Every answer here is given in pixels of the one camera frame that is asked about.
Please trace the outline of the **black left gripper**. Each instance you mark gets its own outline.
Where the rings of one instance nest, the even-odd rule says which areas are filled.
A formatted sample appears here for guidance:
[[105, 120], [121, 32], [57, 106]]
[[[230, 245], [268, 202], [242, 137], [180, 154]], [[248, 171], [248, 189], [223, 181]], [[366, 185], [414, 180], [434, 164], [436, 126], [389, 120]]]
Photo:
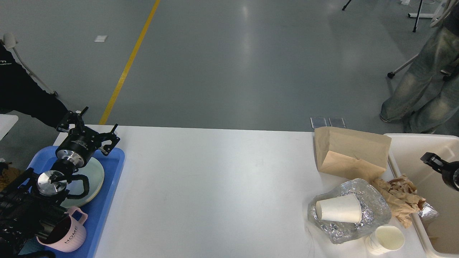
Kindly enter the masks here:
[[88, 109], [86, 106], [80, 113], [67, 111], [56, 127], [57, 132], [68, 134], [56, 150], [57, 160], [66, 161], [76, 168], [87, 165], [96, 150], [108, 156], [120, 142], [115, 132], [118, 124], [115, 124], [110, 132], [105, 133], [89, 130], [85, 126], [82, 116]]

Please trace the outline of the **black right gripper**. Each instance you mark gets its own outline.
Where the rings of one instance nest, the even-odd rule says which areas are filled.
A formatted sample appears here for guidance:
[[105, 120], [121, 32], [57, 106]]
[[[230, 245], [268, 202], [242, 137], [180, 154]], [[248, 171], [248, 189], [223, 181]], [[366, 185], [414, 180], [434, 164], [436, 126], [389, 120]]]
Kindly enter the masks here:
[[448, 163], [435, 153], [426, 152], [420, 160], [435, 171], [441, 171], [443, 182], [449, 188], [459, 191], [459, 162]]

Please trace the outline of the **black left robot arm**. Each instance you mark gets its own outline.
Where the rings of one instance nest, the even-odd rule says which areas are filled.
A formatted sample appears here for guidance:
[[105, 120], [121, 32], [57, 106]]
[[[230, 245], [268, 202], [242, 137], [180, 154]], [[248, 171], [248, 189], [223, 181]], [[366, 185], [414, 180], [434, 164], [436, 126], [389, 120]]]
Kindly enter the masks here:
[[89, 194], [90, 181], [79, 169], [97, 150], [107, 156], [120, 142], [118, 124], [99, 133], [82, 120], [86, 111], [68, 111], [56, 127], [68, 135], [50, 170], [37, 174], [28, 168], [1, 191], [2, 258], [54, 258], [54, 250], [70, 253], [85, 242], [87, 213], [62, 202]]

